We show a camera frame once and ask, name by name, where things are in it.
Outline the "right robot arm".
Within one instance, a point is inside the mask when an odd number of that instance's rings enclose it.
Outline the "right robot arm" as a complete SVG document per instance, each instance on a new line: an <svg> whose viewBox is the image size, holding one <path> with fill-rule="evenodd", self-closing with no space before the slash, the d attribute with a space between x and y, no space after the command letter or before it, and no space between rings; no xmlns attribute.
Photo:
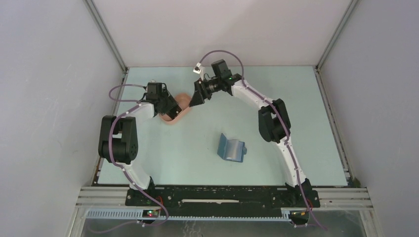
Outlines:
<svg viewBox="0 0 419 237"><path fill-rule="evenodd" d="M194 83L194 94L190 107L204 104L212 94L224 91L242 100L258 110L258 131L266 142L275 143L283 156L286 171L285 180L288 202L293 206L301 206L307 200L308 192L312 191L309 179L305 176L296 158L292 139L291 122L285 102L273 100L253 88L240 74L232 74L227 63L221 59L211 65L214 77L205 79L205 68L200 62L193 71L200 75Z"/></svg>

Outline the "black credit card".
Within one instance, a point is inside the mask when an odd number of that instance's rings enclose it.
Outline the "black credit card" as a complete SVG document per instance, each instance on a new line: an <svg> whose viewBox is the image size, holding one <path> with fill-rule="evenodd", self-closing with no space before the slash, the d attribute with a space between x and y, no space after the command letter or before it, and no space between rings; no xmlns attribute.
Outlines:
<svg viewBox="0 0 419 237"><path fill-rule="evenodd" d="M169 111L168 113L167 113L167 115L172 119L172 120L174 120L176 117L178 117L179 116L179 114L182 112L182 110L172 110L172 111Z"/></svg>

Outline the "pink oval tray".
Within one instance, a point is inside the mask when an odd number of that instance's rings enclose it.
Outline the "pink oval tray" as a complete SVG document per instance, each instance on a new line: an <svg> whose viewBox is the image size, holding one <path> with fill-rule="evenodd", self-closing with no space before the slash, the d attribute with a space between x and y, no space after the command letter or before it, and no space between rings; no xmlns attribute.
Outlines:
<svg viewBox="0 0 419 237"><path fill-rule="evenodd" d="M191 102L192 97L187 93L180 93L174 97L175 101L181 108L181 112L173 119L168 115L160 115L160 119L167 125L174 125L183 119L190 111L189 103Z"/></svg>

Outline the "blue card holder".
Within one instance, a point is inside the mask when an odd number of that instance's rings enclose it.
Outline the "blue card holder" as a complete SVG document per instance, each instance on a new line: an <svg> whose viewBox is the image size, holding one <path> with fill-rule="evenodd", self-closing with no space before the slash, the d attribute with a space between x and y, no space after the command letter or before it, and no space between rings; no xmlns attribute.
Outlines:
<svg viewBox="0 0 419 237"><path fill-rule="evenodd" d="M221 133L217 148L217 155L221 159L242 163L246 153L247 148L245 142L237 139L228 139Z"/></svg>

